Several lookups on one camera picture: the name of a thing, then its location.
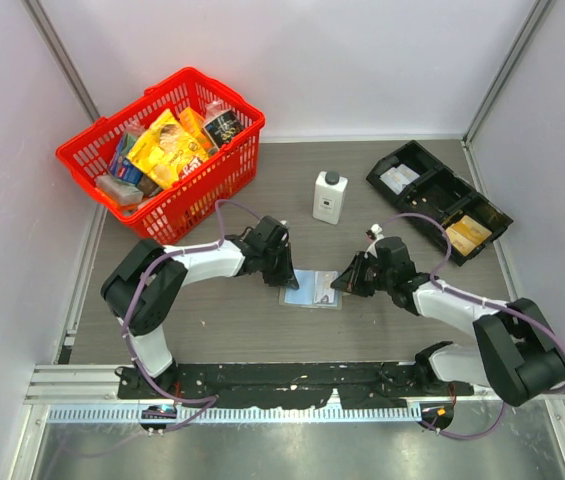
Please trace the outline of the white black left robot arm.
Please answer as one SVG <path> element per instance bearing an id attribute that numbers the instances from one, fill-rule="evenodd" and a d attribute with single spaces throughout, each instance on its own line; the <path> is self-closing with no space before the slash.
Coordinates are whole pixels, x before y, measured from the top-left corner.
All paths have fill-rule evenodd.
<path id="1" fill-rule="evenodd" d="M 162 324 L 180 290 L 214 278 L 256 273 L 270 287 L 299 287 L 289 230 L 271 216 L 213 243 L 178 248 L 145 239 L 136 244 L 105 280 L 100 294 L 120 323 L 145 391 L 164 398 L 174 390 L 176 361 Z"/>

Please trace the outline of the grey leather card holder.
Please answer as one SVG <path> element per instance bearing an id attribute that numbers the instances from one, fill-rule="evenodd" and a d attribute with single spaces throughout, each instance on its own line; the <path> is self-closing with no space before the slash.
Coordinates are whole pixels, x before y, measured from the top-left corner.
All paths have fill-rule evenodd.
<path id="1" fill-rule="evenodd" d="M 330 310 L 340 310 L 342 296 L 337 291 L 337 304 L 333 306 L 317 305 L 313 303 L 314 276 L 316 270 L 296 269 L 295 274 L 299 282 L 299 289 L 292 290 L 281 288 L 279 294 L 279 304 L 281 306 L 302 307 L 302 308 L 322 308 Z"/>

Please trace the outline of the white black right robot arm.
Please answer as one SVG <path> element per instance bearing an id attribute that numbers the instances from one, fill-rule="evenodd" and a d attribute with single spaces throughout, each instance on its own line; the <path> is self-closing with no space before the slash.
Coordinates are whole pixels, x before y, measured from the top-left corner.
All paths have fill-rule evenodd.
<path id="1" fill-rule="evenodd" d="M 520 406 L 565 384 L 565 353 L 533 301 L 479 299 L 457 290 L 418 271 L 399 237 L 377 238 L 357 252 L 331 286 L 360 297 L 385 292 L 395 306 L 474 339 L 472 347 L 442 341 L 417 354 L 413 380 L 424 394 L 463 382 L 490 388 L 505 403 Z"/>

